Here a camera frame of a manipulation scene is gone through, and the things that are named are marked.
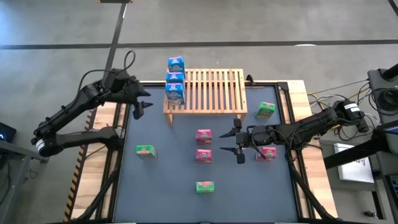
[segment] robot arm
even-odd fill
[[[245,162],[243,149],[247,147],[253,147],[263,158],[266,158],[257,148],[258,146],[266,146],[272,143],[285,145],[285,158],[288,161],[292,179],[298,183],[305,196],[309,199],[322,219],[335,220],[335,218],[322,207],[321,203],[319,203],[310,188],[301,178],[288,153],[290,150],[301,149],[314,135],[323,135],[337,124],[342,126],[359,124],[363,117],[364,113],[359,110],[356,103],[345,100],[337,101],[331,108],[324,109],[320,113],[292,124],[248,126],[246,132],[241,132],[242,122],[239,119],[235,119],[234,128],[229,133],[220,136],[220,138],[235,136],[238,147],[222,147],[221,149],[234,152],[238,164],[242,164]]]
[[[119,136],[113,128],[88,131],[75,134],[57,134],[57,132],[86,110],[92,110],[105,102],[127,103],[134,106],[134,119],[144,114],[144,108],[152,103],[138,102],[137,97],[150,96],[135,78],[125,70],[112,69],[102,80],[84,86],[75,99],[53,116],[47,117],[34,131],[31,143],[44,157],[61,152],[64,148],[82,144],[101,142],[109,147],[119,145]]]

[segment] pink box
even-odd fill
[[[257,161],[271,161],[277,157],[276,147],[259,147],[259,149],[267,159],[264,159],[258,152],[256,152]]]
[[[210,129],[197,130],[197,144],[198,145],[211,144],[211,130]]]
[[[211,163],[211,150],[210,149],[197,149],[195,156],[197,162],[200,163]]]

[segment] juice box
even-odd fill
[[[169,72],[181,72],[185,77],[185,65],[183,57],[169,58],[167,61],[167,67],[169,68]]]
[[[211,144],[211,130],[210,129],[197,130],[197,144],[198,145]]]
[[[214,182],[197,182],[197,193],[213,193],[214,192]]]
[[[136,147],[136,154],[141,158],[156,158],[155,148],[151,145],[140,145]]]
[[[185,104],[185,89],[181,83],[166,83],[166,96],[172,105]]]
[[[257,161],[271,161],[277,157],[276,147],[259,147],[259,150],[266,156],[264,159],[258,152],[256,152]]]
[[[211,163],[211,149],[197,149],[197,153],[195,156],[197,162],[199,163]]]
[[[181,83],[185,85],[185,77],[182,72],[167,72],[166,83]]]
[[[261,102],[260,108],[256,113],[256,117],[259,119],[269,119],[274,112],[275,112],[275,104]]]

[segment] wooden rack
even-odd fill
[[[186,69],[185,76],[185,105],[164,100],[169,125],[176,114],[236,114],[244,120],[248,106],[242,69]]]

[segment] stacked blue box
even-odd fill
[[[182,72],[167,72],[166,83],[185,83],[185,77]]]
[[[182,57],[170,58],[166,73],[166,96],[172,105],[185,104],[185,69]]]
[[[183,57],[169,58],[167,61],[167,66],[169,68],[169,72],[181,72],[184,74],[185,78],[185,65]]]
[[[185,89],[181,83],[166,83],[166,96],[172,105],[185,104]]]

